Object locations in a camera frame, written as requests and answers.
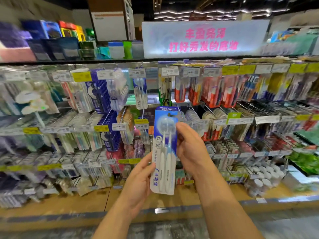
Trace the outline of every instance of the illuminated sign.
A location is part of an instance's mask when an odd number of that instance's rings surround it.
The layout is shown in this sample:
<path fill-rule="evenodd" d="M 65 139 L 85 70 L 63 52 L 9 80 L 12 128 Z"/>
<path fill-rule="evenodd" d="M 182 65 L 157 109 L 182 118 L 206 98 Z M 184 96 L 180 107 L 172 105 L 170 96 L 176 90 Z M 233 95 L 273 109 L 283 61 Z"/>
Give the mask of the illuminated sign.
<path fill-rule="evenodd" d="M 269 20 L 143 22 L 144 57 L 191 58 L 257 54 Z"/>

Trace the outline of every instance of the hand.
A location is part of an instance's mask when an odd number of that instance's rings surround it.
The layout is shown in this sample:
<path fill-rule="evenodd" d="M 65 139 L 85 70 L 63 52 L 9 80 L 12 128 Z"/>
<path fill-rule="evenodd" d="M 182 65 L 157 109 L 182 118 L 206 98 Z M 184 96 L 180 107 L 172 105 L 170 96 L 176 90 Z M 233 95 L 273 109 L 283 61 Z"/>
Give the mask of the hand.
<path fill-rule="evenodd" d="M 176 124 L 178 131 L 177 156 L 183 167 L 192 176 L 203 173 L 203 169 L 212 166 L 206 146 L 200 136 L 183 122 Z"/>
<path fill-rule="evenodd" d="M 131 220 L 134 219 L 149 196 L 150 175 L 155 170 L 155 163 L 148 166 L 152 160 L 152 152 L 146 155 L 131 171 L 126 179 L 122 193 L 118 199 L 120 205 L 127 206 Z"/>

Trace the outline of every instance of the left hand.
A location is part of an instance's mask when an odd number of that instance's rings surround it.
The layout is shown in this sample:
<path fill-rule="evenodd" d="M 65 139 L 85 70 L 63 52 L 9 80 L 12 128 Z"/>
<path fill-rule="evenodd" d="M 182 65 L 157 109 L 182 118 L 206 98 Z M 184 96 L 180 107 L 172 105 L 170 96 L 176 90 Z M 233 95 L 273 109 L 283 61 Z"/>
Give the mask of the left hand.
<path fill-rule="evenodd" d="M 152 152 L 146 155 L 131 171 L 126 179 L 122 193 L 118 202 L 122 206 L 127 206 L 131 220 L 134 219 L 143 207 L 146 198 L 151 193 L 150 178 L 155 170 L 155 163 L 148 166 L 152 160 Z"/>

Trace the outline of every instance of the right hand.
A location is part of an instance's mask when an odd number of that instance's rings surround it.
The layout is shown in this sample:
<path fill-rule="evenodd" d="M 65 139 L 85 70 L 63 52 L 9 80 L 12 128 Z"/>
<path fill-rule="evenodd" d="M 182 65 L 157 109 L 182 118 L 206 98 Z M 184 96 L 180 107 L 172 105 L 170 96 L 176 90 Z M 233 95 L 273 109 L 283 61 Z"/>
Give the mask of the right hand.
<path fill-rule="evenodd" d="M 197 132 L 186 123 L 178 122 L 176 129 L 178 131 L 177 156 L 184 169 L 196 177 L 204 172 L 203 169 L 213 164 L 206 146 Z"/>

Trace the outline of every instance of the floor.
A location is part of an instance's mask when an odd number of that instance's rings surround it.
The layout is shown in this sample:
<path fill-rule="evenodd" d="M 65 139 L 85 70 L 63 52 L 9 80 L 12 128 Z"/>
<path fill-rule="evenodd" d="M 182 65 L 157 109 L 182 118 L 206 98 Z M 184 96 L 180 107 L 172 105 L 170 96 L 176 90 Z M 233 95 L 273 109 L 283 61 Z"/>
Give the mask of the floor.
<path fill-rule="evenodd" d="M 298 209 L 249 215 L 266 239 L 319 238 L 319 210 Z M 96 227 L 0 233 L 0 239 L 90 239 Z M 208 239 L 204 219 L 132 224 L 127 239 Z"/>

